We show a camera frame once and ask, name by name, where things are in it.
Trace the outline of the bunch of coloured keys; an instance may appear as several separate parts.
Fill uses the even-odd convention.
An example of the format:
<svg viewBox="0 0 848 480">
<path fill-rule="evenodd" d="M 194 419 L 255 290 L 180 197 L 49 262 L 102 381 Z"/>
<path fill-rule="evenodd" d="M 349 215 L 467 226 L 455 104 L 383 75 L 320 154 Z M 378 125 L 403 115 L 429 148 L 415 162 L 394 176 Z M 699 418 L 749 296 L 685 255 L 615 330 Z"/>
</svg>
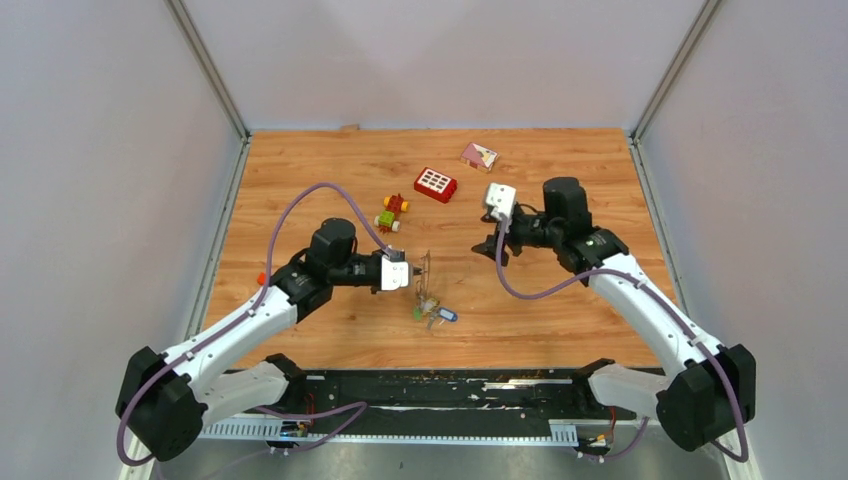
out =
<svg viewBox="0 0 848 480">
<path fill-rule="evenodd" d="M 419 300 L 413 309 L 413 318 L 425 323 L 425 328 L 431 330 L 435 325 L 444 323 L 456 323 L 459 315 L 441 305 L 436 298 L 430 297 Z"/>
</svg>

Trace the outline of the large clear keyring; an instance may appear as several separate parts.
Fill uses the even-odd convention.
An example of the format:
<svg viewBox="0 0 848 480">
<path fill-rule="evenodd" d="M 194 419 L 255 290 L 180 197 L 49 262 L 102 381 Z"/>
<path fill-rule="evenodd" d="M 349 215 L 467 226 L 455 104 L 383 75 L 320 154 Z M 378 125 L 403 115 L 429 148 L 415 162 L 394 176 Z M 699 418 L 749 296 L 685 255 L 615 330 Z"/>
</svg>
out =
<svg viewBox="0 0 848 480">
<path fill-rule="evenodd" d="M 426 267 L 426 272 L 423 275 L 416 276 L 416 300 L 417 305 L 421 310 L 425 309 L 425 304 L 430 298 L 429 295 L 429 280 L 431 270 L 431 253 L 429 250 L 420 258 L 420 265 Z"/>
</svg>

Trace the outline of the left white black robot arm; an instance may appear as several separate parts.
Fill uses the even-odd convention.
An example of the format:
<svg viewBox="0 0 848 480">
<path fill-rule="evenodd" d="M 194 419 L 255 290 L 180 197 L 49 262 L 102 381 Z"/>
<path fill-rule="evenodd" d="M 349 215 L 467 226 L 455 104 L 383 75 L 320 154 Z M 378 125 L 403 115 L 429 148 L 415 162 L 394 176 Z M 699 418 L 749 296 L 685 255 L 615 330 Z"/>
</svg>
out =
<svg viewBox="0 0 848 480">
<path fill-rule="evenodd" d="M 115 407 L 119 432 L 132 432 L 151 458 L 165 462 L 204 428 L 245 410 L 274 405 L 283 413 L 298 411 L 306 400 L 305 375 L 285 355 L 271 355 L 248 370 L 229 369 L 328 303 L 337 287 L 397 291 L 422 273 L 404 251 L 362 254 L 357 245 L 353 223 L 327 219 L 308 247 L 212 327 L 162 352 L 149 346 L 135 352 Z"/>
</svg>

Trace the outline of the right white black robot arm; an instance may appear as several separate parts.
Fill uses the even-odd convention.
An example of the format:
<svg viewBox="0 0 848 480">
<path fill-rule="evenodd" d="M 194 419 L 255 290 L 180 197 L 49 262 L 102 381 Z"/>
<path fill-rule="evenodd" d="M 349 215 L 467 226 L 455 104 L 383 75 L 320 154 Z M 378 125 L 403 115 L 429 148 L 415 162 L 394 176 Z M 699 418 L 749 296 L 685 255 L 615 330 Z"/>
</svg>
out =
<svg viewBox="0 0 848 480">
<path fill-rule="evenodd" d="M 639 334 L 662 368 L 652 374 L 599 359 L 574 375 L 571 403 L 584 417 L 623 408 L 660 423 L 681 449 L 707 444 L 736 462 L 750 457 L 745 425 L 755 416 L 756 360 L 743 345 L 728 347 L 687 317 L 656 285 L 612 231 L 594 224 L 585 189 L 573 177 L 542 186 L 543 208 L 524 207 L 515 188 L 491 183 L 483 221 L 495 230 L 473 252 L 491 258 L 504 289 L 510 257 L 526 247 L 551 250 L 571 278 L 535 294 L 548 297 L 580 283 L 606 300 Z"/>
</svg>

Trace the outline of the colourful toy brick car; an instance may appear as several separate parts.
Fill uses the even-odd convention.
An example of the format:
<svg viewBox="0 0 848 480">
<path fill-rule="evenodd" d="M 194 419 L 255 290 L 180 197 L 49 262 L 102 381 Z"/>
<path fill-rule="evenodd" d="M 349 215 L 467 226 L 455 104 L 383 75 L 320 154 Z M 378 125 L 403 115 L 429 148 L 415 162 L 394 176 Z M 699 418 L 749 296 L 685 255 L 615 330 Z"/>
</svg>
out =
<svg viewBox="0 0 848 480">
<path fill-rule="evenodd" d="M 394 194 L 383 199 L 383 211 L 374 218 L 374 226 L 381 233 L 398 232 L 399 217 L 409 209 L 409 202 L 401 195 Z"/>
</svg>

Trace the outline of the pink picture toy block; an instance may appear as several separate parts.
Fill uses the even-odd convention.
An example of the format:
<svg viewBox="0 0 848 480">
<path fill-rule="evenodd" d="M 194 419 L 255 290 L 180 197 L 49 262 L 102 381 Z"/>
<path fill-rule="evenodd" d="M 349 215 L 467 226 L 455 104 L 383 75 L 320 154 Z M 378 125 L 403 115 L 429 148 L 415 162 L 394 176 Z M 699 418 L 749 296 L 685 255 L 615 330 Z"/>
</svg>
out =
<svg viewBox="0 0 848 480">
<path fill-rule="evenodd" d="M 460 161 L 476 170 L 489 173 L 492 171 L 500 154 L 492 149 L 470 142 L 460 154 Z"/>
</svg>

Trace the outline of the red window toy brick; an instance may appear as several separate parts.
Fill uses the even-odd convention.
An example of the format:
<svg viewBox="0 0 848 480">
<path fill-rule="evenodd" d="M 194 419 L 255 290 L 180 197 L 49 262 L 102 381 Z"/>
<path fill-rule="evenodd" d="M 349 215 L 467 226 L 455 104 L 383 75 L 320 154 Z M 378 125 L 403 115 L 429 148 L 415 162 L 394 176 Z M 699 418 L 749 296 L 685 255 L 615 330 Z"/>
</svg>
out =
<svg viewBox="0 0 848 480">
<path fill-rule="evenodd" d="M 458 181 L 446 174 L 425 167 L 413 182 L 413 188 L 428 198 L 447 204 L 458 189 Z"/>
</svg>

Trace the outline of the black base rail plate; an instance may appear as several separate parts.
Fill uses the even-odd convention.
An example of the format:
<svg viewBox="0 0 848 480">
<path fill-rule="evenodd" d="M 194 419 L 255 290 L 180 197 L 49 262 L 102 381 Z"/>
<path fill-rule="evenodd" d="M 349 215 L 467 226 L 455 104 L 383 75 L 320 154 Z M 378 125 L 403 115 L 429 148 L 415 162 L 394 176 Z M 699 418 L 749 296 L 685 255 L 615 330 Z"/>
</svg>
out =
<svg viewBox="0 0 848 480">
<path fill-rule="evenodd" d="M 570 368 L 333 369 L 307 372 L 292 400 L 205 428 L 202 439 L 296 447 L 357 444 L 540 446 L 619 451 L 650 427 L 603 407 Z"/>
</svg>

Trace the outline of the right aluminium frame post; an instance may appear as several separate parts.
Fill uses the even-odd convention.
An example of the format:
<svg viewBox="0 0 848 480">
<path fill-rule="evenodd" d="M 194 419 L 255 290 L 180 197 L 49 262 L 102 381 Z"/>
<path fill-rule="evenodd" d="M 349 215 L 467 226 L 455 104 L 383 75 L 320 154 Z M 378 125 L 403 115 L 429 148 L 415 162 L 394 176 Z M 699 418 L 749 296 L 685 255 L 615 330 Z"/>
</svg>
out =
<svg viewBox="0 0 848 480">
<path fill-rule="evenodd" d="M 705 0 L 701 2 L 700 8 L 691 25 L 688 27 L 659 83 L 650 96 L 635 127 L 631 130 L 630 138 L 633 143 L 640 142 L 646 135 L 660 108 L 664 104 L 666 97 L 671 92 L 678 77 L 683 72 L 690 57 L 723 4 L 724 1 L 722 0 Z"/>
</svg>

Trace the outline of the aluminium frame post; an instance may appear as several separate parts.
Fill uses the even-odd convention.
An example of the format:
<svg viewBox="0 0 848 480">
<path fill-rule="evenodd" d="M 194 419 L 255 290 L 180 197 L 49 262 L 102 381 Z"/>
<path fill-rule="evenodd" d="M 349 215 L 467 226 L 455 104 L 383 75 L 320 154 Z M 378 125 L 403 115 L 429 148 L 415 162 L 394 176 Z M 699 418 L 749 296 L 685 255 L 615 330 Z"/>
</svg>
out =
<svg viewBox="0 0 848 480">
<path fill-rule="evenodd" d="M 664 104 L 666 97 L 671 92 L 678 77 L 683 72 L 690 57 L 723 4 L 724 1 L 722 0 L 705 0 L 701 2 L 700 8 L 691 25 L 688 27 L 659 83 L 650 96 L 635 127 L 631 130 L 630 138 L 633 143 L 640 142 L 646 135 L 660 108 Z"/>
<path fill-rule="evenodd" d="M 189 11 L 188 5 L 183 0 L 164 0 L 164 4 L 169 9 L 177 28 L 183 35 L 189 50 L 211 87 L 218 103 L 222 107 L 232 129 L 241 142 L 246 143 L 251 136 L 250 130 L 227 88 L 212 58 L 211 52 L 202 38 L 202 34 Z"/>
</svg>

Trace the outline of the left aluminium frame post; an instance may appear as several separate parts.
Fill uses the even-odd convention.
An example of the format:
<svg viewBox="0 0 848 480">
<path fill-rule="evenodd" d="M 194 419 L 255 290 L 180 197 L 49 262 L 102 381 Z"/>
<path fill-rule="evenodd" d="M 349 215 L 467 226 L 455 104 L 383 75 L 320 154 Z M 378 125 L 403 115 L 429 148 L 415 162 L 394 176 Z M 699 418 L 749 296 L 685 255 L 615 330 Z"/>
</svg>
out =
<svg viewBox="0 0 848 480">
<path fill-rule="evenodd" d="M 202 38 L 202 34 L 189 11 L 188 5 L 183 0 L 164 0 L 164 4 L 169 9 L 177 28 L 183 35 L 189 50 L 211 87 L 218 103 L 222 107 L 232 129 L 241 142 L 246 143 L 251 136 L 250 130 L 227 88 L 212 58 L 211 52 Z"/>
</svg>

